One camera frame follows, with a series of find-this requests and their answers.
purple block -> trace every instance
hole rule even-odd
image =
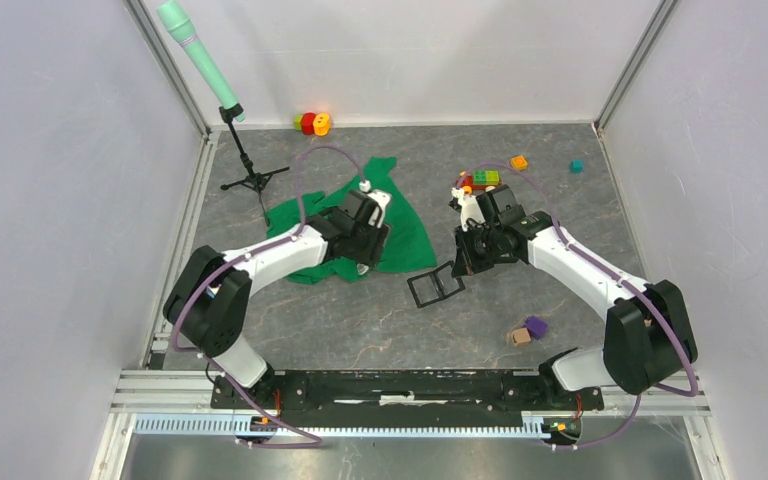
[[[546,332],[549,331],[549,324],[541,320],[539,317],[528,317],[525,319],[525,325],[528,329],[528,333],[531,334],[531,338],[540,340],[546,336]]]

green cylinder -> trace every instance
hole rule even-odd
[[[193,26],[193,22],[190,17],[178,5],[176,0],[170,0],[163,5],[157,7],[157,15],[160,17],[160,21],[163,26],[166,27],[166,31],[169,35],[178,42],[179,45],[187,53],[187,56],[192,60],[193,65],[196,66],[204,81],[213,90],[213,94],[219,100],[219,103],[225,109],[230,109],[240,103],[237,100],[237,96],[234,95],[234,91],[231,90],[231,86],[225,80],[222,72],[219,71],[219,67],[213,62],[210,54],[207,53],[207,49],[204,48],[204,44],[196,34],[196,28]],[[237,117],[238,121],[246,119],[246,115],[241,113]]]

marble surface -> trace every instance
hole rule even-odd
[[[458,215],[447,203],[458,173],[481,161],[524,154],[528,173],[543,186],[570,232],[606,260],[636,275],[640,262],[610,171],[589,125],[488,125],[441,127],[336,127],[325,138],[293,130],[243,131],[260,171],[288,165],[315,143],[337,143],[358,159],[395,156],[396,185],[421,217],[439,263],[455,253]],[[584,172],[569,173],[569,162]],[[223,133],[210,173],[195,246],[240,248],[266,238],[254,192],[219,185],[245,171],[230,134]],[[320,151],[304,168],[304,191],[336,190],[355,174],[339,154]],[[526,211],[544,208],[525,181],[502,174]],[[273,178],[267,208],[293,195],[293,177]],[[562,350],[602,342],[602,319],[562,284],[525,264],[500,265],[465,278],[467,290],[422,310],[406,279],[416,275],[372,272],[348,284],[337,277],[313,285],[278,281],[252,298],[243,333],[275,368],[534,367]],[[528,315],[549,323],[539,341],[514,347],[508,333]],[[203,368],[194,355],[170,352],[165,369]]]

black tripod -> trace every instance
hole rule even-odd
[[[257,200],[260,202],[260,208],[263,210],[263,220],[266,221],[266,226],[269,226],[269,219],[266,218],[266,207],[263,206],[263,190],[266,189],[266,184],[272,180],[272,176],[276,173],[286,172],[290,167],[279,168],[278,170],[272,170],[266,173],[257,173],[254,171],[254,162],[249,158],[249,154],[243,150],[243,144],[240,143],[240,137],[237,136],[237,130],[234,129],[234,117],[243,113],[243,107],[240,104],[236,104],[231,109],[226,110],[223,107],[219,107],[219,115],[222,116],[222,121],[228,125],[228,130],[231,132],[231,136],[234,137],[234,143],[237,144],[237,150],[240,151],[240,160],[243,162],[243,166],[246,167],[246,178],[237,180],[233,183],[221,185],[219,188],[222,190],[228,190],[231,187],[242,185],[250,190],[257,192]]]

green cloth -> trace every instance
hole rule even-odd
[[[392,195],[384,222],[392,227],[381,262],[376,270],[385,273],[404,273],[422,270],[437,265],[437,257],[431,247],[431,241],[419,215],[410,206],[407,199],[396,188],[388,172],[396,166],[396,158],[372,157],[363,168],[367,180],[373,189],[379,189]],[[329,196],[323,192],[313,192],[302,196],[307,216],[318,213],[328,207],[335,207],[343,201],[349,190],[357,189],[360,177],[355,176],[343,188]],[[267,236],[272,238],[299,223],[299,207],[296,199],[288,200],[266,212],[270,226]],[[287,278],[296,283],[313,285],[325,277],[337,274],[348,282],[356,282],[364,277],[357,272],[357,263],[347,258],[337,258],[322,265],[305,268],[289,275]]]

